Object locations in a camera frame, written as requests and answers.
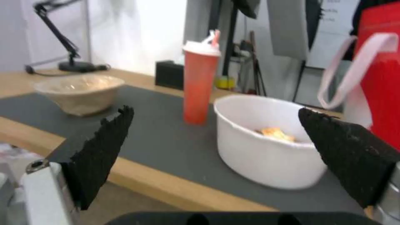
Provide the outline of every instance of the black box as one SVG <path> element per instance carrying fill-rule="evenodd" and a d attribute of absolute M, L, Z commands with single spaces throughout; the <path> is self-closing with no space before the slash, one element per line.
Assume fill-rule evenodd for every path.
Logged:
<path fill-rule="evenodd" d="M 156 62 L 156 85 L 183 90 L 184 66 L 173 61 Z"/>

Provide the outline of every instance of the whiteboard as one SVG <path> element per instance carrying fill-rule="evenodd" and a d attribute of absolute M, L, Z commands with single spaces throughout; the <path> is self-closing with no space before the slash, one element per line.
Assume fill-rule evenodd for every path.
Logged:
<path fill-rule="evenodd" d="M 349 33 L 352 31 L 353 15 L 360 0 L 324 0 L 323 16 L 310 54 L 307 67 L 326 68 Z"/>

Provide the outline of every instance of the wooden table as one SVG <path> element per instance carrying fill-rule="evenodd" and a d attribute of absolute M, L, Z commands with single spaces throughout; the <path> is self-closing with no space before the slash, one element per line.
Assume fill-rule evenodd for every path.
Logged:
<path fill-rule="evenodd" d="M 127 85 L 152 91 L 182 96 L 180 90 L 154 85 L 151 76 L 123 70 L 110 70 L 101 74 L 124 79 Z M 48 79 L 24 72 L 0 74 L 0 98 L 33 92 L 32 83 Z M 232 94 L 225 90 L 214 90 L 210 102 Z M 64 137 L 41 131 L 0 117 L 0 141 L 16 145 L 42 156 L 48 155 Z M 147 195 L 178 208 L 190 211 L 276 211 L 276 209 L 206 187 L 162 171 L 118 157 L 108 180 L 132 191 Z"/>

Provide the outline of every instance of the black lamp arm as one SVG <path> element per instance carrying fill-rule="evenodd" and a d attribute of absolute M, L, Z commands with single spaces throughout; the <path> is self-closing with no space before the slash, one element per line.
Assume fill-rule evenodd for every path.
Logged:
<path fill-rule="evenodd" d="M 47 2 L 40 2 L 34 4 L 34 9 L 36 14 L 43 20 L 43 22 L 49 27 L 49 29 L 53 32 L 53 34 L 57 37 L 57 39 L 61 42 L 64 48 L 68 51 L 70 55 L 70 62 L 73 61 L 73 58 L 79 58 L 78 48 L 68 40 L 61 32 L 57 29 L 57 27 L 50 21 L 47 14 L 57 8 L 69 5 L 71 3 L 77 2 L 79 0 L 69 0 L 63 3 L 53 3 L 54 0 L 50 0 Z"/>

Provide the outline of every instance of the beige bowl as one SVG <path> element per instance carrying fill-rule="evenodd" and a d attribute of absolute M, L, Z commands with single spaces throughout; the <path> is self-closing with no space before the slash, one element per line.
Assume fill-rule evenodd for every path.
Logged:
<path fill-rule="evenodd" d="M 85 116 L 108 108 L 124 81 L 96 74 L 52 78 L 34 84 L 36 92 L 54 101 L 64 112 Z"/>

